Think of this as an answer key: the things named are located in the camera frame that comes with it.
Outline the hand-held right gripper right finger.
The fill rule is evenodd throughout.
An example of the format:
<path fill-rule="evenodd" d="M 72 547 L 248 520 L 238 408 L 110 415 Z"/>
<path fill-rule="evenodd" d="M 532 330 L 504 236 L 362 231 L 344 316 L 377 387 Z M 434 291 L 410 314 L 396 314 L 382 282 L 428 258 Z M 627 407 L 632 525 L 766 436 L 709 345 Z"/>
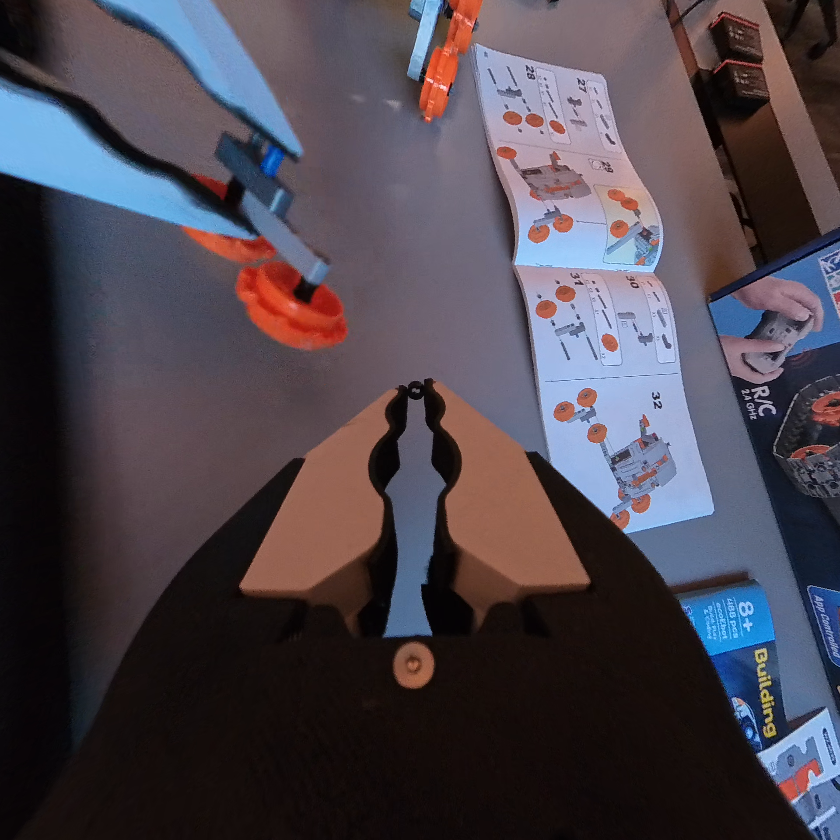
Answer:
<path fill-rule="evenodd" d="M 444 481 L 422 585 L 433 635 L 468 635 L 491 608 L 582 592 L 591 579 L 525 449 L 439 381 L 423 384 Z"/>

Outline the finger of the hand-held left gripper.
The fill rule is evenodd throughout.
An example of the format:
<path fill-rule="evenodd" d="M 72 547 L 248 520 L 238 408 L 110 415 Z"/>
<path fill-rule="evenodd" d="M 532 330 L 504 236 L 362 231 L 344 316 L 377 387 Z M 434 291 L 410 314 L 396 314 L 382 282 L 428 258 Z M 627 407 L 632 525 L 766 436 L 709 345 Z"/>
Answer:
<path fill-rule="evenodd" d="M 302 145 L 255 62 L 210 1 L 97 1 L 160 41 L 220 106 L 298 160 Z"/>
<path fill-rule="evenodd" d="M 257 235 L 248 219 L 209 187 L 131 144 L 92 105 L 5 49 L 1 169 L 171 224 L 228 237 Z"/>

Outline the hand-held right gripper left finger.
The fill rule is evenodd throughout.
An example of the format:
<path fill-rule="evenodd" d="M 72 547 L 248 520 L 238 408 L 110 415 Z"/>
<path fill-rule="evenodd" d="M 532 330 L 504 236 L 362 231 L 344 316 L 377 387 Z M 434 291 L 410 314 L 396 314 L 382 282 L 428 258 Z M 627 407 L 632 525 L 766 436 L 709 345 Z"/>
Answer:
<path fill-rule="evenodd" d="M 309 451 L 240 583 L 244 595 L 333 606 L 352 633 L 384 634 L 396 579 L 386 488 L 400 468 L 408 389 L 387 391 Z"/>

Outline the grey beam orange wheel assembly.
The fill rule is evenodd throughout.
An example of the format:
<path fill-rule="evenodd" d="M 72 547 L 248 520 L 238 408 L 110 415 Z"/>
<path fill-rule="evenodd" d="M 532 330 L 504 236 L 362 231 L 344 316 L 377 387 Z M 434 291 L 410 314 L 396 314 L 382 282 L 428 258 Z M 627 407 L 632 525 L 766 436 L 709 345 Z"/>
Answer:
<path fill-rule="evenodd" d="M 227 183 L 196 179 L 226 205 L 240 211 L 256 238 L 211 234 L 191 227 L 184 233 L 205 249 L 243 265 L 236 293 L 251 321 L 273 340 L 305 350 L 331 348 L 348 335 L 338 296 L 324 284 L 328 260 L 289 225 L 293 193 L 278 177 L 286 152 L 261 135 L 248 141 L 223 133 L 216 157 L 229 170 Z"/>

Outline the grey desk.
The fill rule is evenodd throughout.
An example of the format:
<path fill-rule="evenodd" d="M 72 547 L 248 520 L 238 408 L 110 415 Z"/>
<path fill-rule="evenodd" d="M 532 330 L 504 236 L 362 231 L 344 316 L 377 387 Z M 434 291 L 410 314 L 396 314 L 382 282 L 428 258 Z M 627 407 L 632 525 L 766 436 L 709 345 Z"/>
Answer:
<path fill-rule="evenodd" d="M 508 200 L 469 61 L 426 124 L 406 78 L 408 2 L 218 2 L 305 154 L 290 220 L 332 262 L 337 348 L 268 339 L 236 267 L 176 227 L 51 192 L 70 526 L 71 725 L 79 740 L 148 611 L 290 459 L 384 391 L 441 380 L 546 454 Z M 634 540 L 673 586 L 745 574 L 775 624 L 784 705 L 834 708 L 733 394 L 706 290 L 753 267 L 660 2 L 485 2 L 476 40 L 601 73 L 665 223 L 692 423 L 715 512 Z"/>

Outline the open instruction booklet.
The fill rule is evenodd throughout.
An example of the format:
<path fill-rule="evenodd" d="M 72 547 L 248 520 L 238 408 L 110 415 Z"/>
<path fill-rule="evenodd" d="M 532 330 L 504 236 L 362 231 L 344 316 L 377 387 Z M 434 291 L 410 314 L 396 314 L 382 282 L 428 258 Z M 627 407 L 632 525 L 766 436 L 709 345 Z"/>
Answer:
<path fill-rule="evenodd" d="M 664 229 L 605 79 L 471 48 L 550 463 L 626 532 L 714 511 L 656 277 Z"/>

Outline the grey orange block robot model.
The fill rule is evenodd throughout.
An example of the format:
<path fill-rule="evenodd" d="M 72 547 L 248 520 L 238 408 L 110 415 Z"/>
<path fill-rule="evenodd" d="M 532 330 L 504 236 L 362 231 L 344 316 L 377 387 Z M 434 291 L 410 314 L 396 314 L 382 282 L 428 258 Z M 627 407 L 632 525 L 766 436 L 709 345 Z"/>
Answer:
<path fill-rule="evenodd" d="M 411 1 L 408 14 L 417 22 L 407 75 L 422 82 L 419 109 L 426 123 L 442 117 L 455 82 L 459 56 L 466 53 L 478 27 L 482 1 Z M 430 51 L 438 20 L 448 20 L 444 43 Z"/>

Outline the blue robot kit box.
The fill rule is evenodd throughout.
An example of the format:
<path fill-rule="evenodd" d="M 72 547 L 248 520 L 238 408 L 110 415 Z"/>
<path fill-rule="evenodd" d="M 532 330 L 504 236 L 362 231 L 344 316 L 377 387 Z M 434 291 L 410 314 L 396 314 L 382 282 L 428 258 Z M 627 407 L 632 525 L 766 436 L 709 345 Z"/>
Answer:
<path fill-rule="evenodd" d="M 837 706 L 838 229 L 713 292 L 708 307 Z"/>

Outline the grey side table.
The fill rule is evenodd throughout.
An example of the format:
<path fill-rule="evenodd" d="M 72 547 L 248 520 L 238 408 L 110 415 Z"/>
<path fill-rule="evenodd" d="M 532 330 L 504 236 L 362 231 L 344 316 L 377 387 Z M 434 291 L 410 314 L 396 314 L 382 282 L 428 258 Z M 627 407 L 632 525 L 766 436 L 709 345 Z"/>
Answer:
<path fill-rule="evenodd" d="M 837 185 L 764 2 L 663 5 L 755 262 L 836 228 Z M 726 103 L 711 79 L 720 58 L 709 26 L 720 13 L 759 29 L 770 100 L 752 112 Z"/>

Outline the black battery pack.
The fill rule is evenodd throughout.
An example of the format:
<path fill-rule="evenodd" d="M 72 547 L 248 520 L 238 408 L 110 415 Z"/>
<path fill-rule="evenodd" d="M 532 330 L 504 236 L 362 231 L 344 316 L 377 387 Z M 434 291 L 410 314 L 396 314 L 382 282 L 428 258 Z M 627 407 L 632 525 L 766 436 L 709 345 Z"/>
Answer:
<path fill-rule="evenodd" d="M 760 26 L 752 20 L 721 12 L 708 25 L 708 32 L 720 63 L 727 60 L 754 65 L 763 63 Z"/>
<path fill-rule="evenodd" d="M 723 60 L 710 75 L 721 98 L 731 109 L 755 112 L 770 103 L 770 90 L 759 63 Z"/>

